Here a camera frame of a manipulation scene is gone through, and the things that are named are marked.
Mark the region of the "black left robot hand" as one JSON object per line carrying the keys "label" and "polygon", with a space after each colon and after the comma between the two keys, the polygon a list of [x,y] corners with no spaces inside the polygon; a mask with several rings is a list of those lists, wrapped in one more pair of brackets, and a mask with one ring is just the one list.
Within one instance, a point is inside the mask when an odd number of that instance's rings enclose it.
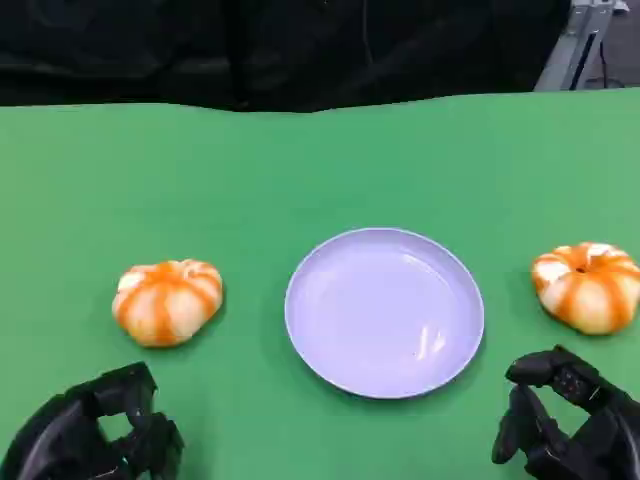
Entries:
{"label": "black left robot hand", "polygon": [[108,371],[51,397],[17,432],[3,479],[175,479],[184,441],[153,410],[144,362]]}

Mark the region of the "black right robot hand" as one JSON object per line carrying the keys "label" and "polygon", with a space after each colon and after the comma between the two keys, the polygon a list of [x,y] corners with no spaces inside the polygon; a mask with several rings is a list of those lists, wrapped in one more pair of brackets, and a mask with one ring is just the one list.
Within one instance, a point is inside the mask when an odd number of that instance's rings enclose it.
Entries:
{"label": "black right robot hand", "polygon": [[[519,357],[505,377],[514,387],[493,443],[493,463],[522,452],[525,471],[536,479],[639,477],[639,402],[586,360],[557,345]],[[533,391],[545,386],[589,414],[574,435],[559,428]]]}

